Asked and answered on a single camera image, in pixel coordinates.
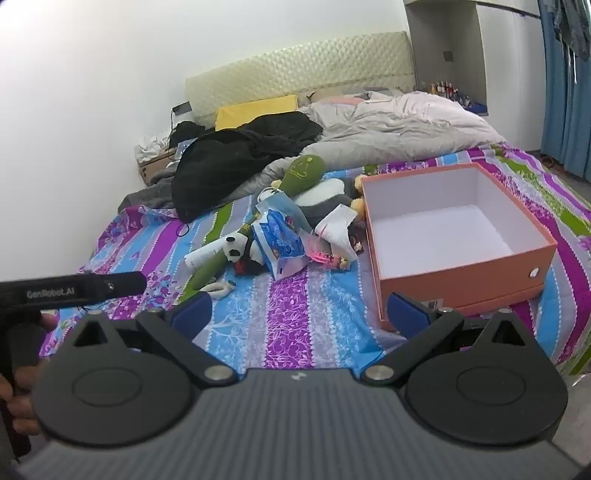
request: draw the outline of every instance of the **blue curtain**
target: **blue curtain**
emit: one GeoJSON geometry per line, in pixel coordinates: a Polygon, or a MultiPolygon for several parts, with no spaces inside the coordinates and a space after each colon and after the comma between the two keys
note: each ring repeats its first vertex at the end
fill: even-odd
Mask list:
{"type": "Polygon", "coordinates": [[[546,112],[541,152],[591,181],[591,65],[556,40],[552,15],[540,4],[546,53],[546,112]]]}

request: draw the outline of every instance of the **orange box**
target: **orange box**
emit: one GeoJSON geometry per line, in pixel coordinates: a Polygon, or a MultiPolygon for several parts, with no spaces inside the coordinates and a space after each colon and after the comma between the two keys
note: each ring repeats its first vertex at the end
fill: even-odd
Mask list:
{"type": "Polygon", "coordinates": [[[556,240],[478,164],[363,178],[381,326],[393,291],[474,315],[544,288],[556,240]]]}

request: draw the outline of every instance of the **bed sheet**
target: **bed sheet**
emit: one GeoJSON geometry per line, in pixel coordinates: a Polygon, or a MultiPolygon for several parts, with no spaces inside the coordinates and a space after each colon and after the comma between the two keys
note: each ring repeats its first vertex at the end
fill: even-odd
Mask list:
{"type": "MultiPolygon", "coordinates": [[[[507,145],[479,147],[419,162],[394,162],[327,174],[354,177],[477,162],[518,196],[558,242],[542,295],[512,308],[535,333],[547,355],[564,372],[583,368],[591,356],[591,209],[534,157],[507,145]]],[[[183,257],[191,249],[239,228],[249,215],[250,197],[236,200],[189,226],[174,210],[128,208],[98,240],[81,270],[142,271],[146,293],[104,302],[117,319],[152,306],[170,307],[190,277],[183,257]]],[[[367,254],[349,272],[306,268],[274,283],[269,274],[226,278],[237,288],[214,302],[212,321],[193,340],[239,372],[248,368],[363,368],[404,339],[377,328],[376,298],[367,254]]],[[[42,355],[51,355],[83,310],[60,312],[42,355]]]]}

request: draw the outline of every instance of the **tufted headboard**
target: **tufted headboard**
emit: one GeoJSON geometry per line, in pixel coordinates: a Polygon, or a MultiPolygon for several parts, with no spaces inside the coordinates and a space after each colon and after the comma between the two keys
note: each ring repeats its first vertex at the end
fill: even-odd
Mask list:
{"type": "Polygon", "coordinates": [[[344,83],[413,90],[407,33],[315,41],[239,60],[185,81],[193,115],[207,126],[213,125],[221,106],[344,83]]]}

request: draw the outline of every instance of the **barcode label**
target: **barcode label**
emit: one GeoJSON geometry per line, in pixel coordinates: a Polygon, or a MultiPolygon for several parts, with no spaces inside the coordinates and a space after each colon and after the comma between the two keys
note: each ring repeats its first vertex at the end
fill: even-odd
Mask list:
{"type": "Polygon", "coordinates": [[[422,301],[421,303],[430,310],[437,310],[438,308],[443,307],[443,299],[427,300],[422,301]]]}

